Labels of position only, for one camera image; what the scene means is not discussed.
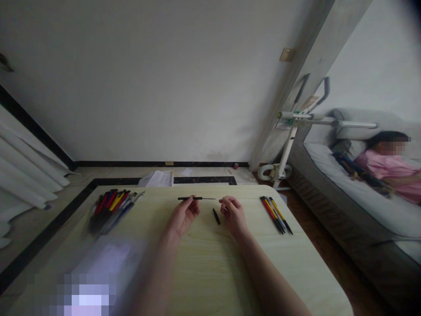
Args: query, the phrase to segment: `wall switch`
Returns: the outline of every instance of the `wall switch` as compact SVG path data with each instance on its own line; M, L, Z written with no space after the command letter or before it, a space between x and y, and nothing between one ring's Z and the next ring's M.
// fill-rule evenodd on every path
M292 62L295 56L296 50L292 48L284 48L279 61Z

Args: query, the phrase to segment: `pink shirt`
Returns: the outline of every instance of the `pink shirt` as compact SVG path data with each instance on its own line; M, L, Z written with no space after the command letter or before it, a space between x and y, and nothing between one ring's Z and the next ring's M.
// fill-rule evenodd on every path
M411 166L401 156L382 156L372 149L360 154L355 159L355 163L379 180L387 177L413 176L420 172L419 168ZM396 186L395 191L412 203L419 204L421 202L421 181Z

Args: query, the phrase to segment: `white curtain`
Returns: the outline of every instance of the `white curtain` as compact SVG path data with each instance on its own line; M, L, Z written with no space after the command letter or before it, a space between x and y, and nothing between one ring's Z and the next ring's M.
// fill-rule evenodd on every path
M0 248L16 215L45 208L69 184L66 165L0 106Z

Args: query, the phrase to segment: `hand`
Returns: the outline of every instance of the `hand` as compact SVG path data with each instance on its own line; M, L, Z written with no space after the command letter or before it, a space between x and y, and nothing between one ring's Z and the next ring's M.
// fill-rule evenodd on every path
M244 207L235 197L226 196L219 200L221 214L227 221L227 226L236 240L249 233L244 215Z
M186 201L181 201L175 207L165 229L167 233L174 232L178 237L181 237L199 215L199 201L193 200L194 196L190 196Z

